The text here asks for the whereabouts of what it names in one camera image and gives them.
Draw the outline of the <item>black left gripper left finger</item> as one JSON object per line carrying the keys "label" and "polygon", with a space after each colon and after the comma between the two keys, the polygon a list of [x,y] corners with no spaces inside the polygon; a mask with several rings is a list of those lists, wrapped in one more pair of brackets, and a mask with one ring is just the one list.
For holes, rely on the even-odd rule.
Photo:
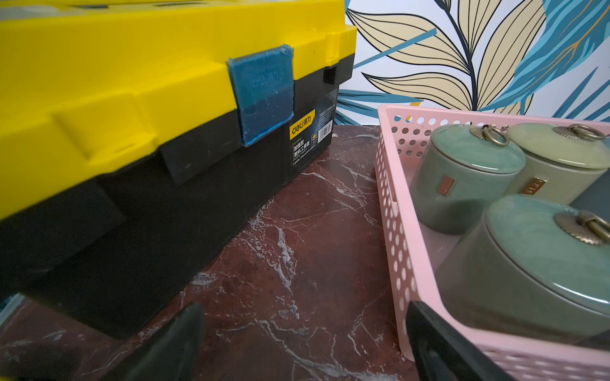
{"label": "black left gripper left finger", "polygon": [[204,309],[200,304],[192,303],[103,379],[191,380],[204,334]]}

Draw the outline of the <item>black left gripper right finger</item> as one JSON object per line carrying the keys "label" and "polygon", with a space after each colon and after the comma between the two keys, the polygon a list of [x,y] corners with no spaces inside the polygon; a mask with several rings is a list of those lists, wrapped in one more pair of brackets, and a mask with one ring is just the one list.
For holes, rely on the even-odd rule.
{"label": "black left gripper right finger", "polygon": [[421,380],[512,380],[424,302],[411,301],[406,328]]}

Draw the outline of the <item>green canister front row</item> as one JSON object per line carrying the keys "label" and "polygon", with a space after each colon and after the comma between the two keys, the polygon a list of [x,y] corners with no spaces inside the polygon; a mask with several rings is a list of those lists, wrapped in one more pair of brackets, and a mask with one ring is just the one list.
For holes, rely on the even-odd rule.
{"label": "green canister front row", "polygon": [[609,224],[589,211],[500,198],[435,276],[463,325],[564,344],[608,339]]}

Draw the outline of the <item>green canister row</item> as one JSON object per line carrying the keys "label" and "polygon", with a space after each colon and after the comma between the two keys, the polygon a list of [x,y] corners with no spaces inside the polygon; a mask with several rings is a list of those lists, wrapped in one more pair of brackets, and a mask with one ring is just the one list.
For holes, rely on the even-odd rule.
{"label": "green canister row", "polygon": [[497,127],[437,128],[410,186],[419,222],[440,233],[462,235],[525,165],[524,151]]}
{"label": "green canister row", "polygon": [[589,211],[500,198],[435,276],[463,325],[564,344],[608,339],[609,224]]}

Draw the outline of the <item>green canister back row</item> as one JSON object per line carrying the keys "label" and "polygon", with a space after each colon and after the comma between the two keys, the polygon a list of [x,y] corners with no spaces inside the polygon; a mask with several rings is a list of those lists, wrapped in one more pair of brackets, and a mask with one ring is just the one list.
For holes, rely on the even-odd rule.
{"label": "green canister back row", "polygon": [[524,151],[497,127],[437,128],[410,186],[419,222],[440,233],[462,235],[525,165]]}

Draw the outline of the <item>pink perforated plastic basket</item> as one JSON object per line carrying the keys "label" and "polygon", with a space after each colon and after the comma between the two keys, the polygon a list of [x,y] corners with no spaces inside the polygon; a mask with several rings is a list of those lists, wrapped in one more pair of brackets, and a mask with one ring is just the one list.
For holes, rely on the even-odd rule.
{"label": "pink perforated plastic basket", "polygon": [[410,341],[419,333],[419,328],[407,326],[408,309],[424,303],[473,344],[475,354],[492,361],[513,379],[607,380],[608,352],[476,330],[453,319],[443,306],[434,271],[457,244],[458,237],[420,225],[408,189],[430,145],[431,132],[442,125],[570,125],[571,120],[405,105],[382,105],[378,114],[381,135],[375,171],[403,355],[413,360]]}

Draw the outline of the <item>yellow-green canister back row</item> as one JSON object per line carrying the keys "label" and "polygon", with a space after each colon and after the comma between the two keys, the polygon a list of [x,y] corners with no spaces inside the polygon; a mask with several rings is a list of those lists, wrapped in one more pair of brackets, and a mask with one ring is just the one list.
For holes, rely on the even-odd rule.
{"label": "yellow-green canister back row", "polygon": [[524,151],[526,165],[505,195],[570,204],[609,169],[606,136],[589,125],[524,123],[509,127],[508,137]]}

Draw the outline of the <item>yellow black plastic toolbox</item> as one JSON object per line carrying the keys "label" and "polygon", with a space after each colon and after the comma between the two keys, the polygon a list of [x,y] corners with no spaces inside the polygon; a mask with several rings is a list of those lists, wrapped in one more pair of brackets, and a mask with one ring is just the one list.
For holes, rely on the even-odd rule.
{"label": "yellow black plastic toolbox", "polygon": [[1,296],[128,338],[331,141],[341,1],[4,1]]}

